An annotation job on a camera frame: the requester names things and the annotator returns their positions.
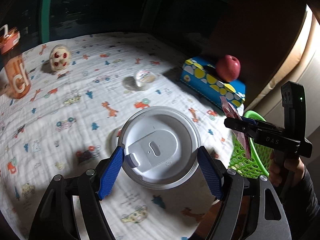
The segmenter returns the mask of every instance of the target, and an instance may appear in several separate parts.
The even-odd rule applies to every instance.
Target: orange water bottle
[[[29,92],[31,83],[20,52],[20,32],[16,27],[8,31],[7,24],[1,30],[4,30],[4,35],[0,37],[0,52],[12,90],[11,96],[15,99],[23,98]]]

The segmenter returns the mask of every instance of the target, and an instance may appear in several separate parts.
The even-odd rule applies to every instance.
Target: blue textured pad
[[[123,148],[117,147],[110,158],[110,163],[100,179],[100,189],[98,191],[98,197],[100,199],[104,199],[105,196],[110,194],[113,184],[116,181],[123,163]]]
[[[221,185],[221,178],[215,172],[213,166],[211,165],[208,157],[211,156],[208,153],[205,153],[202,147],[198,149],[198,163],[200,165],[203,176],[208,184],[208,187],[211,191],[211,194],[214,195],[217,199],[221,200],[223,198],[223,191]]]

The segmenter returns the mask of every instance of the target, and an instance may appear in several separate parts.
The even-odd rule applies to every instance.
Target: tissue box
[[[241,106],[245,101],[245,85],[239,80],[224,83],[208,74],[204,66],[215,68],[214,64],[201,56],[187,59],[183,64],[180,80],[221,110],[220,96],[225,96],[236,109]]]

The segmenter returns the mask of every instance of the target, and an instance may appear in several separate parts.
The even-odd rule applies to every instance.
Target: silver screw
[[[53,180],[54,181],[59,181],[61,178],[62,178],[62,176],[58,174],[58,175],[53,177]]]
[[[88,169],[85,174],[87,174],[88,176],[91,176],[94,174],[94,170],[93,169]]]
[[[267,181],[267,180],[268,180],[267,176],[265,176],[265,175],[261,175],[261,176],[260,176],[260,179],[261,179],[262,181]]]
[[[236,174],[236,171],[234,169],[227,169],[227,173],[229,175],[235,175]]]

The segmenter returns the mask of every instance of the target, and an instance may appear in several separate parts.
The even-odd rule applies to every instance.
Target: brown wooden panel
[[[305,0],[231,0],[203,54],[241,63],[247,106],[279,69],[302,27]]]

